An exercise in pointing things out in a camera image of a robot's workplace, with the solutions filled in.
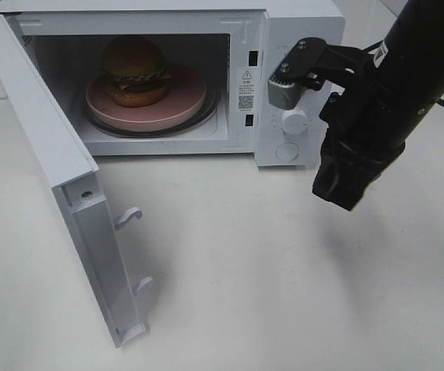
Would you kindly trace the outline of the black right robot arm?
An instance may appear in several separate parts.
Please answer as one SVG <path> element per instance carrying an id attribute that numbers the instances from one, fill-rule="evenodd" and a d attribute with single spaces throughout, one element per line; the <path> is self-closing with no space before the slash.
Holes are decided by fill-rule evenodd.
<path id="1" fill-rule="evenodd" d="M 407 2 L 381 50 L 361 61 L 358 86 L 331 94 L 320 112 L 328 129 L 313 193 L 346 210 L 444 94 L 444 1 Z"/>

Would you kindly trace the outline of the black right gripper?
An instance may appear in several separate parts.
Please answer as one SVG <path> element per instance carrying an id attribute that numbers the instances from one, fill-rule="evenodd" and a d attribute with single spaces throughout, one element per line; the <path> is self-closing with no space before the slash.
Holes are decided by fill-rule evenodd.
<path id="1" fill-rule="evenodd" d="M 320 112 L 328 129 L 312 193 L 351 211 L 401 151 L 373 145 L 368 137 L 379 122 L 372 117 L 380 92 L 373 56 L 357 48 L 328 44 L 318 46 L 316 54 L 310 72 L 318 80 L 343 87 L 344 92 L 332 93 Z"/>

